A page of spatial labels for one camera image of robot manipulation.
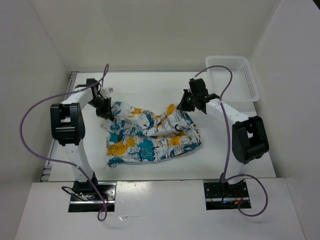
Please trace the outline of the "printed white teal yellow shorts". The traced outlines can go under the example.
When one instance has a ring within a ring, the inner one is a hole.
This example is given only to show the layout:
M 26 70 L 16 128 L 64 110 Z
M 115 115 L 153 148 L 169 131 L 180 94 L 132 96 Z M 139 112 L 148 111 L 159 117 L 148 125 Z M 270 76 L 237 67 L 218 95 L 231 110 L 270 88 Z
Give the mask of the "printed white teal yellow shorts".
M 106 164 L 160 163 L 187 154 L 202 144 L 198 127 L 187 112 L 170 104 L 163 113 L 129 105 L 111 105 L 113 120 L 103 119 L 106 131 Z

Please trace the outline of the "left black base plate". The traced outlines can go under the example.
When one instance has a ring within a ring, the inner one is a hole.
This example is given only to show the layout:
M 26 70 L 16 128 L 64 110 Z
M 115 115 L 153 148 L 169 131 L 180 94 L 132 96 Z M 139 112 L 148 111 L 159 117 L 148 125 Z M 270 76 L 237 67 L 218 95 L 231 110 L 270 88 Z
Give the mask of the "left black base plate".
M 106 201 L 108 212 L 115 211 L 116 188 L 115 182 L 98 183 L 97 189 Z M 69 213 L 97 213 L 103 207 L 103 202 L 94 189 L 82 190 L 76 183 L 72 187 L 63 186 L 61 189 L 70 195 Z

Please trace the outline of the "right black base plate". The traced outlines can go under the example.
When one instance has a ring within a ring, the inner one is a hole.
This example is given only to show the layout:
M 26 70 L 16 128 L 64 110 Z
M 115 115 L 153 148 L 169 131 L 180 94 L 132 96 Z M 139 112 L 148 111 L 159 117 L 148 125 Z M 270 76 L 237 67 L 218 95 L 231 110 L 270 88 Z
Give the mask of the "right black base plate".
M 219 180 L 203 182 L 207 210 L 250 209 L 251 203 L 244 180 L 236 184 L 221 183 Z

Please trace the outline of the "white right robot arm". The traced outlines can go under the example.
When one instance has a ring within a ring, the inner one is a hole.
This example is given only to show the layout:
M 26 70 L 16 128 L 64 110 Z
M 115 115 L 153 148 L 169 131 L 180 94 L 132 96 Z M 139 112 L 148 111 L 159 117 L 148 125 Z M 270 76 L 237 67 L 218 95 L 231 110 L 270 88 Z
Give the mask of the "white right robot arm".
M 189 80 L 189 88 L 183 90 L 178 109 L 185 112 L 197 109 L 225 124 L 227 154 L 219 191 L 225 197 L 232 196 L 237 191 L 236 184 L 247 175 L 245 166 L 270 149 L 262 118 L 241 113 L 215 93 L 210 94 L 201 78 Z

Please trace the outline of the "white plastic basket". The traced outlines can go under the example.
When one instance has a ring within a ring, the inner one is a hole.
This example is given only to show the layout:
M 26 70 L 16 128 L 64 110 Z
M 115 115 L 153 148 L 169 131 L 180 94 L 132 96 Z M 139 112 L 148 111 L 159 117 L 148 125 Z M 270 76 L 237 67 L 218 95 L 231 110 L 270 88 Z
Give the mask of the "white plastic basket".
M 215 55 L 205 60 L 207 77 L 217 95 L 223 94 L 225 102 L 257 102 L 258 86 L 247 58 L 243 56 Z

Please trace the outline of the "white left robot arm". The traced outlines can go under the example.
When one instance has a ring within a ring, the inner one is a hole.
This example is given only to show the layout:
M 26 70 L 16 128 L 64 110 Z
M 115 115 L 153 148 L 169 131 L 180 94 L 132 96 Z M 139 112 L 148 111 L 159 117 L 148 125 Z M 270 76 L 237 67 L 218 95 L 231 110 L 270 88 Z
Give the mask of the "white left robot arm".
M 91 168 L 84 147 L 86 135 L 82 110 L 86 105 L 95 108 L 98 117 L 114 120 L 111 98 L 100 93 L 101 82 L 88 78 L 61 103 L 50 106 L 51 134 L 65 150 L 74 174 L 74 189 L 87 199 L 103 197 L 94 170 Z

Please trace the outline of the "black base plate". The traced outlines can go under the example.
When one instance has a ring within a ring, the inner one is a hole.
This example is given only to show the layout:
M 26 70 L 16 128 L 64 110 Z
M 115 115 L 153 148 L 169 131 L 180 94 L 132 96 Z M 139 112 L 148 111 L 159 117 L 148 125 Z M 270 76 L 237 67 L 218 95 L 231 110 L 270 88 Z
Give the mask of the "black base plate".
M 250 209 L 251 203 L 244 180 L 236 184 L 221 183 L 219 180 L 203 182 L 207 210 Z
M 116 188 L 115 182 L 98 183 L 97 189 L 106 201 L 108 212 L 115 211 Z M 82 190 L 76 183 L 72 187 L 63 186 L 61 189 L 70 195 L 69 213 L 97 213 L 103 207 L 103 202 L 94 189 Z

